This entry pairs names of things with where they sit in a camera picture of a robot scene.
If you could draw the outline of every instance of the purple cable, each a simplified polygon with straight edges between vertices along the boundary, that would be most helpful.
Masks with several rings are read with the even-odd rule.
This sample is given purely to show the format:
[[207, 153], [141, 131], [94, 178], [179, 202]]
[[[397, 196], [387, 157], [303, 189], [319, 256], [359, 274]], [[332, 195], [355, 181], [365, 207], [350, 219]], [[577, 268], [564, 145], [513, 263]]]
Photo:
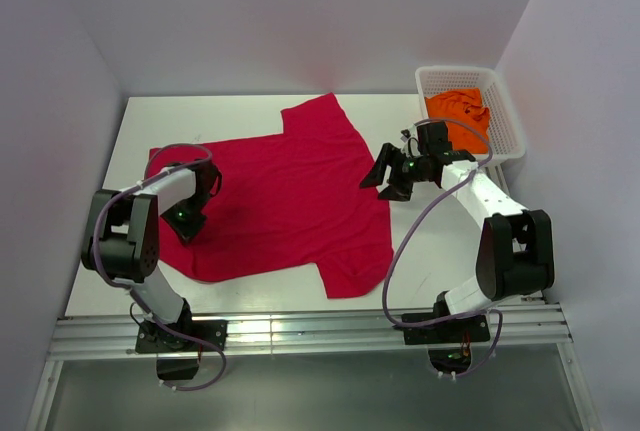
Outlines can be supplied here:
[[[478, 169], [480, 169], [482, 166], [487, 165], [491, 161], [491, 159], [493, 158], [493, 149], [491, 149], [491, 145], [489, 144], [489, 142], [484, 138], [484, 136], [482, 136], [475, 129], [473, 129], [471, 126], [463, 123], [462, 121], [458, 121], [456, 119], [449, 119], [449, 118], [423, 119], [423, 120], [418, 121], [417, 123], [415, 123], [415, 126], [418, 126], [418, 125], [421, 125], [421, 124], [427, 124], [427, 123], [434, 123], [434, 122], [438, 122], [438, 121], [444, 121], [444, 122], [447, 122], [447, 123], [457, 124], [459, 126], [462, 126], [463, 128], [466, 128], [467, 130], [471, 131], [474, 135], [476, 135], [487, 146], [487, 149], [489, 150], [489, 152], [488, 152], [486, 158], [484, 158], [482, 161], [478, 162]], [[389, 270], [387, 271], [387, 275], [384, 278], [384, 284], [382, 286], [382, 310], [384, 311], [384, 315], [386, 316], [386, 318], [394, 326], [396, 326], [398, 328], [426, 328], [426, 327], [434, 326], [436, 324], [453, 321], [454, 319], [472, 318], [472, 317], [475, 317], [475, 316], [480, 316], [482, 314], [485, 314], [482, 311], [468, 311], [468, 312], [465, 312], [465, 313], [452, 314], [452, 315], [449, 315], [449, 316], [443, 316], [441, 318], [430, 319], [428, 321], [419, 321], [417, 323], [403, 323], [402, 321], [398, 321], [397, 319], [395, 319], [391, 315], [391, 312], [389, 311], [389, 305], [388, 305], [389, 285], [391, 283], [391, 276], [393, 276], [393, 272], [394, 272], [394, 270], [396, 268], [396, 265], [398, 264], [398, 261], [400, 260], [400, 256], [402, 256], [402, 253], [404, 252], [405, 248], [407, 247], [407, 244], [409, 244], [409, 241], [411, 240], [411, 238], [415, 234], [416, 230], [418, 229], [418, 227], [420, 226], [422, 221], [424, 221], [424, 218], [426, 218], [427, 215], [433, 210], [433, 208], [435, 208], [438, 204], [440, 204], [442, 201], [444, 201], [447, 197], [452, 196], [460, 188], [462, 188], [463, 186], [466, 186], [471, 181], [473, 181], [473, 178], [475, 177], [476, 172], [477, 172], [477, 170], [475, 170], [475, 169], [472, 170], [469, 173], [469, 176], [467, 176], [465, 179], [460, 181], [458, 184], [456, 184], [455, 186], [451, 187], [451, 189], [445, 191], [440, 196], [435, 198], [431, 203], [429, 203], [429, 205], [426, 208], [424, 208], [424, 210], [420, 213], [420, 215], [415, 220], [415, 222], [411, 225], [411, 227], [409, 228], [409, 231], [407, 232], [406, 236], [404, 237], [404, 239], [400, 243], [400, 246], [398, 246], [398, 250], [393, 255], [393, 259], [391, 260], [391, 264], [389, 265]], [[493, 353], [494, 353], [494, 351], [496, 349], [496, 346], [498, 345], [498, 340], [500, 339], [500, 334], [502, 333], [502, 324], [503, 324], [503, 321], [504, 321], [504, 316], [502, 314], [502, 311], [500, 311], [499, 309], [495, 309], [495, 308], [489, 310], [488, 313], [493, 313], [493, 314], [497, 314], [498, 315], [498, 328], [496, 329], [496, 334], [494, 336], [493, 342], [491, 343], [491, 346], [489, 347], [489, 351], [487, 351], [487, 353], [485, 354], [483, 359], [477, 365], [469, 368], [467, 371], [465, 371], [464, 373], [460, 373], [457, 376], [460, 376], [460, 377], [461, 376], [467, 376], [467, 375], [473, 373], [474, 371], [476, 371], [477, 369], [479, 369], [480, 367], [482, 367], [489, 360], [489, 358], [493, 355]]]
[[[206, 153], [206, 157], [205, 158], [201, 158], [198, 159], [196, 161], [192, 161], [190, 163], [183, 163], [180, 164], [178, 166], [166, 169], [164, 171], [161, 171], [160, 173], [156, 174], [155, 176], [152, 176], [150, 178], [147, 177], [147, 174], [149, 172], [149, 169], [151, 167], [151, 163], [153, 162], [154, 159], [156, 159], [158, 157], [158, 155], [160, 155], [160, 153], [162, 153], [163, 151], [170, 149], [170, 148], [177, 148], [177, 147], [181, 147], [181, 146], [191, 146], [194, 148], [198, 148], [203, 150]], [[131, 286], [128, 286], [124, 283], [116, 283], [114, 282], [111, 278], [109, 278], [109, 276], [107, 275], [106, 270], [104, 269], [104, 265], [102, 264], [102, 258], [100, 256], [100, 231], [102, 229], [102, 227], [104, 226], [104, 222], [107, 219], [107, 214], [109, 213], [109, 210], [111, 209], [111, 207], [117, 203], [118, 201], [120, 201], [121, 199], [130, 196], [132, 194], [135, 194], [136, 192], [144, 189], [145, 187], [155, 183], [156, 181], [159, 181], [160, 179], [164, 178], [165, 176], [169, 176], [172, 173], [175, 173], [176, 171], [180, 171], [181, 169], [185, 169], [188, 166], [192, 166], [194, 164], [200, 164], [200, 163], [206, 163], [207, 161], [211, 160], [213, 158], [213, 155], [211, 154], [211, 151], [209, 151], [207, 148], [205, 148], [204, 146], [200, 146], [199, 144], [192, 144], [192, 143], [176, 143], [176, 144], [170, 144], [168, 146], [164, 146], [163, 148], [160, 148], [156, 153], [154, 153], [154, 155], [151, 157], [151, 159], [149, 160], [149, 162], [147, 163], [147, 166], [145, 168], [145, 179], [138, 182], [135, 186], [132, 186], [131, 188], [125, 189], [124, 191], [119, 192], [118, 194], [116, 194], [115, 196], [113, 196], [109, 201], [107, 201], [107, 204], [104, 205], [104, 207], [102, 208], [102, 210], [100, 211], [100, 213], [98, 214], [98, 218], [96, 219], [96, 224], [95, 227], [93, 228], [93, 246], [92, 246], [92, 253], [93, 253], [93, 260], [96, 266], [96, 271], [98, 272], [98, 274], [102, 277], [102, 279], [104, 280], [105, 283], [107, 283], [109, 286], [114, 287], [114, 288], [122, 288], [122, 289], [127, 289], [131, 292], [131, 297], [133, 298], [133, 300], [138, 304], [138, 306], [140, 306], [140, 308], [147, 314], [151, 314], [152, 315], [152, 319], [154, 321], [154, 323], [163, 331], [177, 337], [180, 339], [186, 339], [187, 341], [191, 341], [193, 343], [199, 344], [203, 347], [209, 348], [212, 351], [215, 351], [216, 353], [218, 353], [220, 355], [220, 358], [222, 359], [222, 366], [220, 368], [220, 371], [218, 371], [218, 374], [216, 376], [214, 376], [212, 379], [210, 379], [209, 381], [207, 381], [206, 383], [197, 385], [197, 386], [177, 386], [175, 384], [172, 383], [167, 383], [167, 382], [163, 382], [162, 384], [164, 384], [165, 386], [167, 386], [168, 388], [171, 389], [175, 389], [177, 391], [198, 391], [204, 388], [207, 388], [209, 386], [211, 386], [212, 384], [214, 384], [215, 382], [217, 382], [222, 375], [224, 374], [224, 371], [227, 367], [227, 357], [225, 356], [224, 352], [215, 344], [210, 343], [208, 341], [205, 341], [203, 339], [199, 339], [196, 338], [194, 336], [188, 336], [186, 334], [180, 333], [178, 331], [175, 331], [171, 328], [169, 328], [166, 324], [164, 324], [162, 321], [160, 321], [160, 319], [155, 316], [153, 314], [153, 312], [151, 311], [151, 309], [149, 308], [149, 306], [147, 306], [147, 303], [144, 302], [144, 300], [142, 299], [142, 297], [135, 291], [135, 289], [131, 288]]]

